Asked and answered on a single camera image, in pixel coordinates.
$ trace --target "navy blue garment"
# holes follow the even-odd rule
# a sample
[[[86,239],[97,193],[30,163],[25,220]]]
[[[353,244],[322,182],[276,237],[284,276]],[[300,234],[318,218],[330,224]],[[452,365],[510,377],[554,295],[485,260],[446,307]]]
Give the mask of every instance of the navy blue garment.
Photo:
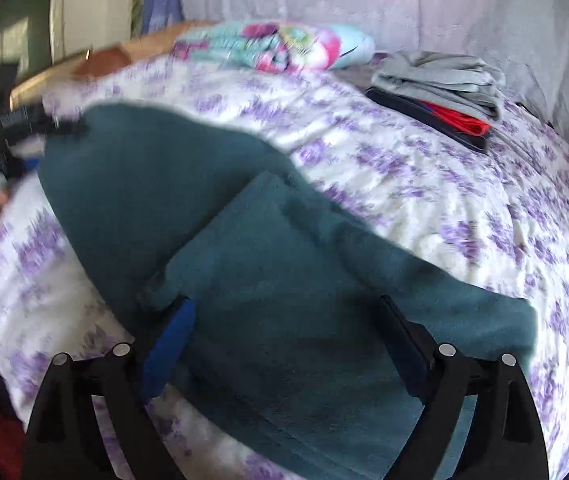
[[[309,479],[380,479],[422,406],[369,307],[466,355],[526,369],[536,315],[379,238],[287,157],[242,132],[151,108],[90,109],[81,139],[51,139],[40,181],[89,278],[125,328],[178,296],[196,326],[171,382],[256,452]],[[442,475],[469,427],[464,411]]]

